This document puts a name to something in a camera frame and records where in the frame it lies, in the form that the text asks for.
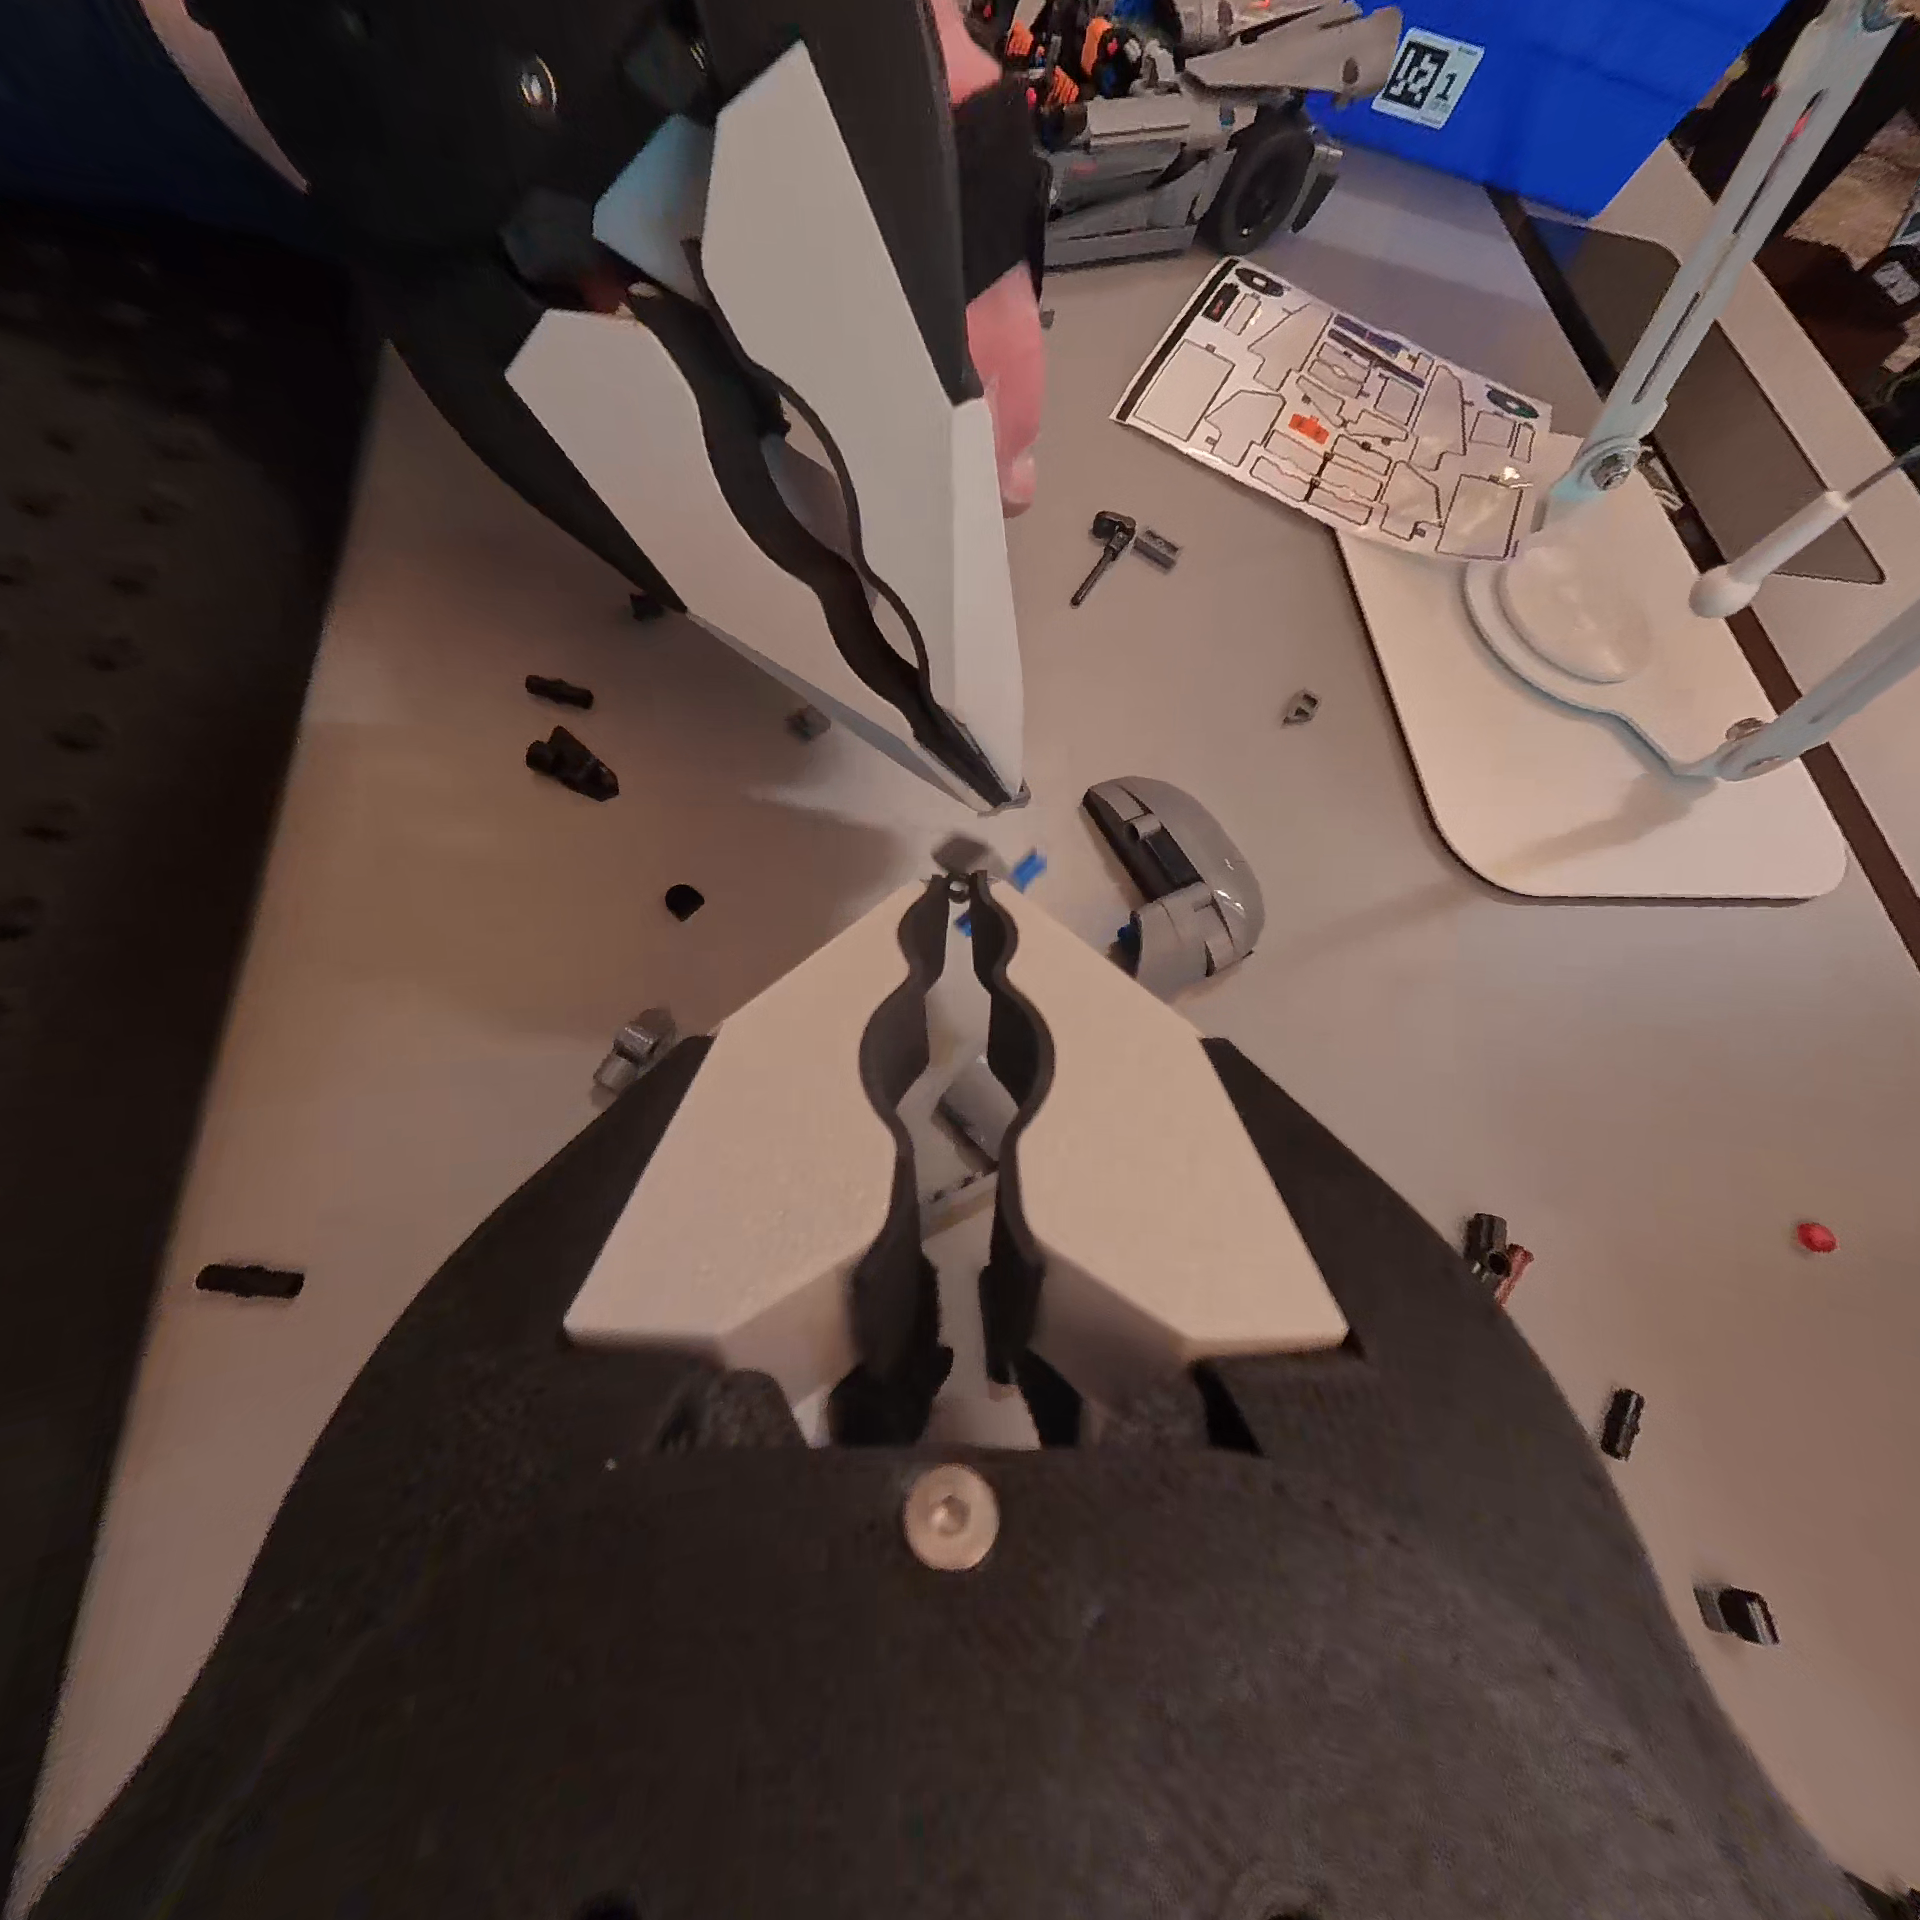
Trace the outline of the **white rounded base board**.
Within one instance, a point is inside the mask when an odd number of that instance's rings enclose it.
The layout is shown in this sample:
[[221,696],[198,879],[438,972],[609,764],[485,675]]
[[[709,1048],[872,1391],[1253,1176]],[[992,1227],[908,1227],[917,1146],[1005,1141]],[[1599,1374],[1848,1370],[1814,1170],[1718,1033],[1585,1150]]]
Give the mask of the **white rounded base board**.
[[1798,902],[1836,889],[1846,845],[1800,763],[1680,778],[1773,721],[1742,641],[1688,613],[1697,565],[1645,478],[1547,524],[1585,585],[1647,617],[1645,669],[1570,708],[1477,635],[1469,565],[1337,536],[1428,814],[1480,879],[1526,901]]

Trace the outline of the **grey piece with blue pin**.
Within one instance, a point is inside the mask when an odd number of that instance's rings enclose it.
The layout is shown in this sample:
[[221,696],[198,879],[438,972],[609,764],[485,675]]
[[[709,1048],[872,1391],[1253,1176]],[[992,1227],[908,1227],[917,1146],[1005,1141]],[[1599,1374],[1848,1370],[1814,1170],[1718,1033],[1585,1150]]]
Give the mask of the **grey piece with blue pin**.
[[1009,860],[978,839],[951,836],[935,847],[935,869],[946,894],[958,939],[972,939],[975,879],[981,876],[996,894],[1027,894],[1048,871],[1048,860],[1039,847]]

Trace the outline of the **blue plastic bin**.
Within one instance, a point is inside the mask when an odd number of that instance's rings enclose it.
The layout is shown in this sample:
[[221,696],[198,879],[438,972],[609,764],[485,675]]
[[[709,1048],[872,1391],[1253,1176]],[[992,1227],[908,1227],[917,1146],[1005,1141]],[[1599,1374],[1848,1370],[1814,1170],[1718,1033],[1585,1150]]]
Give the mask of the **blue plastic bin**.
[[1346,148],[1604,212],[1781,4],[1401,4],[1378,95],[1311,116]]

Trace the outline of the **black wedge lego connector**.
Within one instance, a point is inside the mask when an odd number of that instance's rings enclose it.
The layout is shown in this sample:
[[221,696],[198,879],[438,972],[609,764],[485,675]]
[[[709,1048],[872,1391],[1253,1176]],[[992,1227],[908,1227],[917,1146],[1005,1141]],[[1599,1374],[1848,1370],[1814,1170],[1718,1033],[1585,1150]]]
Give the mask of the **black wedge lego connector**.
[[525,769],[593,804],[609,804],[621,795],[610,764],[565,728],[552,728],[545,739],[527,744]]

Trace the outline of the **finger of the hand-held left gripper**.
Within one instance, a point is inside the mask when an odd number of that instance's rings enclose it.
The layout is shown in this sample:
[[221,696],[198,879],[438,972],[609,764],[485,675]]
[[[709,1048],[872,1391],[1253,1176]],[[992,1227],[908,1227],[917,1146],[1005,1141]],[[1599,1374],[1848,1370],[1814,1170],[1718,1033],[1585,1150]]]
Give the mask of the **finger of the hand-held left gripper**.
[[[593,238],[644,280],[644,297],[683,297],[731,339],[755,398],[761,436],[808,459],[824,438],[799,418],[824,375],[799,371],[802,328],[843,348],[857,398],[901,418],[905,375],[884,375],[884,297],[901,302],[911,348],[924,354],[951,406],[981,401],[968,363],[939,371],[932,325],[967,322],[967,292],[908,295],[895,251],[847,154],[828,94],[796,46],[709,122],[672,116],[593,212]],[[1023,804],[1023,675],[1013,616],[1013,804]]]
[[799,418],[822,459],[761,436],[727,333],[674,295],[628,316],[545,315],[508,383],[697,628],[997,814],[1013,804],[1013,600],[992,420],[981,401],[940,398],[905,343],[905,303],[879,303],[899,420],[802,328],[799,371],[828,398]]

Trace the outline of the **black perforated rail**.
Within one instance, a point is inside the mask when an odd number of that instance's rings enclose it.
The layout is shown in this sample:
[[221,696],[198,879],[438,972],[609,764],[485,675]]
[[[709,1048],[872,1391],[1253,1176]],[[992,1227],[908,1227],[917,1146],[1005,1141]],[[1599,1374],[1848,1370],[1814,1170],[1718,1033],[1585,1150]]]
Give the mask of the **black perforated rail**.
[[2,203],[2,1880],[373,383],[307,254]]

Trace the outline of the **dark flat panel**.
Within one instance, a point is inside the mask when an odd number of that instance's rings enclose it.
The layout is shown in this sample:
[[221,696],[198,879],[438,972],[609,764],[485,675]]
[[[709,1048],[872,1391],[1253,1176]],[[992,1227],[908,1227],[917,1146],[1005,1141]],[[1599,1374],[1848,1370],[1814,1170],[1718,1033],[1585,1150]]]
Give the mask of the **dark flat panel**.
[[[1678,257],[1645,238],[1535,216],[1505,189],[1484,200],[1542,302],[1542,333],[1554,338],[1526,371],[1542,375],[1554,428],[1581,438],[1678,276]],[[1835,488],[1721,328],[1671,390],[1643,474],[1697,570],[1736,556]]]

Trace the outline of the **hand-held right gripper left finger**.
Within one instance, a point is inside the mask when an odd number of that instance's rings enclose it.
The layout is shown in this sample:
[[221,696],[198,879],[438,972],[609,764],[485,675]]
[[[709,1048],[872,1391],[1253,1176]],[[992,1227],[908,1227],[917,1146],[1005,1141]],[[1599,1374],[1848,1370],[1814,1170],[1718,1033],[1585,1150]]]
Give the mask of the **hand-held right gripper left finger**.
[[951,889],[899,886],[709,1033],[564,1317],[824,1396],[844,1445],[914,1445],[951,1374],[899,1115],[928,1070]]

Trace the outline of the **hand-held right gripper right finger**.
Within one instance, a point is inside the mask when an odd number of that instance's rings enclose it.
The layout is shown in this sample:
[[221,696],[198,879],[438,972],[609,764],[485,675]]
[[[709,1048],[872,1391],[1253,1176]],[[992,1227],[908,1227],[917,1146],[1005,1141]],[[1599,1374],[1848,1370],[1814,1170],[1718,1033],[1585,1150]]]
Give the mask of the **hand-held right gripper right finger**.
[[968,879],[996,1210],[967,1228],[967,1441],[1037,1445],[1020,1364],[1118,1415],[1201,1364],[1350,1338],[1198,1028],[1005,879]]

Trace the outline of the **white desk lamp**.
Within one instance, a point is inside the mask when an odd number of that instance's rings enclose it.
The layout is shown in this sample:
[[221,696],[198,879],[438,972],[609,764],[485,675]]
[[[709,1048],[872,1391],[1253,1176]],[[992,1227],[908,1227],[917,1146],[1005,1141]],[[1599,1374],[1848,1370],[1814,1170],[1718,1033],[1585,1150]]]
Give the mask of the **white desk lamp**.
[[1800,29],[1710,228],[1615,371],[1570,467],[1553,485],[1540,527],[1509,561],[1474,561],[1462,574],[1465,613],[1500,666],[1561,708],[1615,721],[1680,781],[1735,785],[1792,764],[1916,669],[1916,609],[1908,609],[1778,717],[1735,723],[1710,746],[1701,671],[1742,664],[1730,617],[1899,463],[1848,494],[1817,494],[1688,594],[1678,585],[1687,555],[1643,478],[1645,443],[1678,377],[1883,61],[1899,21],[1899,4],[1828,4]]

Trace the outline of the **lego sticker sheet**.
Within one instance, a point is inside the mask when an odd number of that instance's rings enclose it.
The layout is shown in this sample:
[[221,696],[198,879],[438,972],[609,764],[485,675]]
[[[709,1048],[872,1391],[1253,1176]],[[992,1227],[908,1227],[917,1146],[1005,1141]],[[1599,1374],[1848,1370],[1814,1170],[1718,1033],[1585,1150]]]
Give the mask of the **lego sticker sheet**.
[[1553,411],[1228,257],[1109,420],[1344,538],[1505,565],[1553,485]]

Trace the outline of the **person's left hand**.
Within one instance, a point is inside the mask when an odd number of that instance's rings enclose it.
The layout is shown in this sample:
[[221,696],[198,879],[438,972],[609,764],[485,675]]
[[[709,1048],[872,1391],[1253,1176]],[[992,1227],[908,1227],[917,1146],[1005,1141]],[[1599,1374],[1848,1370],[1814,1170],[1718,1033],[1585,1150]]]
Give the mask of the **person's left hand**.
[[1027,109],[972,41],[959,4],[932,4],[963,163],[967,348],[992,412],[997,504],[1030,509],[1042,418],[1042,182]]

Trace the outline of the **grey lego car model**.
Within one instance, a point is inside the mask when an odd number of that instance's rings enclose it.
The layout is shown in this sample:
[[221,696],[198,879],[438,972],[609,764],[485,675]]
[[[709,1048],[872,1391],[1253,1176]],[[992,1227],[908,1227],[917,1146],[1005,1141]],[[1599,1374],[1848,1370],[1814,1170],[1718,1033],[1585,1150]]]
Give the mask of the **grey lego car model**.
[[1391,4],[963,4],[1023,87],[1047,171],[1048,274],[1259,254],[1307,230],[1341,177],[1311,95],[1378,95]]

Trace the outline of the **grey lego wheel arch assembly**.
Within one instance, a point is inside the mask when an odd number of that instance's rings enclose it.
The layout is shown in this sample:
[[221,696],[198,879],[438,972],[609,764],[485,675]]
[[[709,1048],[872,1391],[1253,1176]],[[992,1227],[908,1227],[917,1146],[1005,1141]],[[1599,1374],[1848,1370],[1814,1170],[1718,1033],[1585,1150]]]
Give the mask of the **grey lego wheel arch assembly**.
[[1080,811],[1139,894],[1112,957],[1170,1001],[1232,972],[1261,945],[1261,879],[1209,807],[1170,781],[1124,775]]

